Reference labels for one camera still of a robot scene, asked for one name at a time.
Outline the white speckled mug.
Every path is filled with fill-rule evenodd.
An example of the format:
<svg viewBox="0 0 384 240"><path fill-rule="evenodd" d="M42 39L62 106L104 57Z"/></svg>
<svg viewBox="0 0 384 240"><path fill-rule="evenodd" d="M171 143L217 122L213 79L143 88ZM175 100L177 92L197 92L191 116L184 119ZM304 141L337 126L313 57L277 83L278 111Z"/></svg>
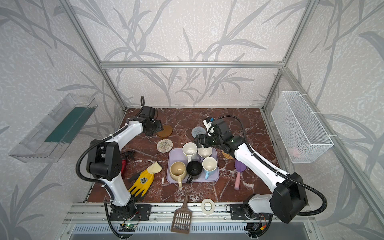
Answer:
<svg viewBox="0 0 384 240"><path fill-rule="evenodd" d="M184 144L182 151L188 163L190 163L191 161L195 161L199 158L198 147L195 143L190 142Z"/></svg>

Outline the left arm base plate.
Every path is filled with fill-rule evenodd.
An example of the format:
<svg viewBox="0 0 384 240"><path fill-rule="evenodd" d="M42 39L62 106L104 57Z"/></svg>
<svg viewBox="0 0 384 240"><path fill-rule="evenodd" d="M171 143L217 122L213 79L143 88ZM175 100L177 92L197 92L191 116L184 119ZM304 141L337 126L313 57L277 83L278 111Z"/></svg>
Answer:
<svg viewBox="0 0 384 240"><path fill-rule="evenodd" d="M111 204L111 221L148 221L152 205L115 206Z"/></svg>

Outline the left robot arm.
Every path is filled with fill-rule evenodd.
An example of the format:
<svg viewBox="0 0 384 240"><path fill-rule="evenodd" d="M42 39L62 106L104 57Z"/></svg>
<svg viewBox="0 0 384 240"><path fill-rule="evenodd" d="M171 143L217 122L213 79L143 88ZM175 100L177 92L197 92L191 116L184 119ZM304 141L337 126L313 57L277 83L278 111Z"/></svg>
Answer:
<svg viewBox="0 0 384 240"><path fill-rule="evenodd" d="M103 185L111 198L111 207L116 212L130 215L136 212L134 199L122 178L121 150L142 133L151 137L163 130L156 113L155 108L145 105L142 96L139 113L127 119L127 123L117 132L102 140L93 140L76 163L77 176L84 181Z"/></svg>

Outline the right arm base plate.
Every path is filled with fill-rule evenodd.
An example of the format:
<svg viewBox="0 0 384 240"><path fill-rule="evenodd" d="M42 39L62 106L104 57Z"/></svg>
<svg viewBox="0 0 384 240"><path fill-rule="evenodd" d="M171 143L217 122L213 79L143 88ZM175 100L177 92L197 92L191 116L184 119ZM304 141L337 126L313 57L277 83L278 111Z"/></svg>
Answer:
<svg viewBox="0 0 384 240"><path fill-rule="evenodd" d="M250 210L244 210L243 204L229 204L226 206L226 211L233 221L268 221L270 219L269 214L252 214Z"/></svg>

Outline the rattan wicker coaster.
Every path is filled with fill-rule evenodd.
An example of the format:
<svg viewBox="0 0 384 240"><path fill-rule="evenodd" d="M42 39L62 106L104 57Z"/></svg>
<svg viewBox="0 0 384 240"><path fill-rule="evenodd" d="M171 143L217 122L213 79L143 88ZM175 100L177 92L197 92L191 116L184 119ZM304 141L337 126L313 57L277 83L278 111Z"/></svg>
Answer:
<svg viewBox="0 0 384 240"><path fill-rule="evenodd" d="M222 155L225 159L228 159L228 160L233 160L234 158L230 155L230 154L227 154L225 152L222 152Z"/></svg>

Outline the brown wooden coaster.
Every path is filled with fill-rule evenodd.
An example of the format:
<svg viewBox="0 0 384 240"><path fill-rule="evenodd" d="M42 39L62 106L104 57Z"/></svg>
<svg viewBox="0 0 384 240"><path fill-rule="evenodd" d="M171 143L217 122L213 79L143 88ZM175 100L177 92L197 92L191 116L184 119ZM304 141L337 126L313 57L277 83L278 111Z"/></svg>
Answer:
<svg viewBox="0 0 384 240"><path fill-rule="evenodd" d="M164 138L169 137L172 133L173 133L173 128L169 125L164 125L163 130L158 132L157 135L160 138L164 139Z"/></svg>

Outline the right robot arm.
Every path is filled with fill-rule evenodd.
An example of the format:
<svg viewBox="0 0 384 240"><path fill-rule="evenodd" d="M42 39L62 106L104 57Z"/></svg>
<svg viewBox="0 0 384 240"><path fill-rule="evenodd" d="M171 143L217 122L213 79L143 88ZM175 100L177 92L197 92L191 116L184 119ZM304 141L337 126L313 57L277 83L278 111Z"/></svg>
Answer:
<svg viewBox="0 0 384 240"><path fill-rule="evenodd" d="M273 165L251 147L245 133L242 136L233 135L224 119L224 116L204 119L207 133L196 135L194 143L198 147L218 148L231 155L252 170L270 189L270 194L256 194L244 202L248 208L248 216L270 214L288 224L296 216L314 216L326 210L328 201L324 194L304 184L297 173L289 174ZM303 211L308 204L306 191L314 193L322 200L318 209Z"/></svg>

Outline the lilac mug white inside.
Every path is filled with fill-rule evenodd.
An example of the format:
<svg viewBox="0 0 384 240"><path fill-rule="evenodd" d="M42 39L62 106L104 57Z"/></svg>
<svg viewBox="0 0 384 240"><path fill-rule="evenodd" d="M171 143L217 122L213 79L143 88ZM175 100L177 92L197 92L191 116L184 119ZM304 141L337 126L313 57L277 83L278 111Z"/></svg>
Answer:
<svg viewBox="0 0 384 240"><path fill-rule="evenodd" d="M213 149L211 147L198 149L198 155L203 159L210 157L212 153L213 153Z"/></svg>

